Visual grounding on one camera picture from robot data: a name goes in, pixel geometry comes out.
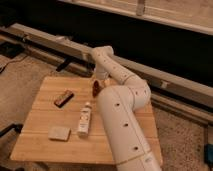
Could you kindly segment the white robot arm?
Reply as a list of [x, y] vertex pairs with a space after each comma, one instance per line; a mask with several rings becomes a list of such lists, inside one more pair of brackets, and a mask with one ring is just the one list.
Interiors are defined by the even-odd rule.
[[145, 80], [112, 59], [111, 46], [93, 48], [96, 78], [111, 76], [117, 85], [103, 88], [97, 107], [118, 171], [162, 171], [145, 137], [134, 111], [144, 107], [151, 98]]

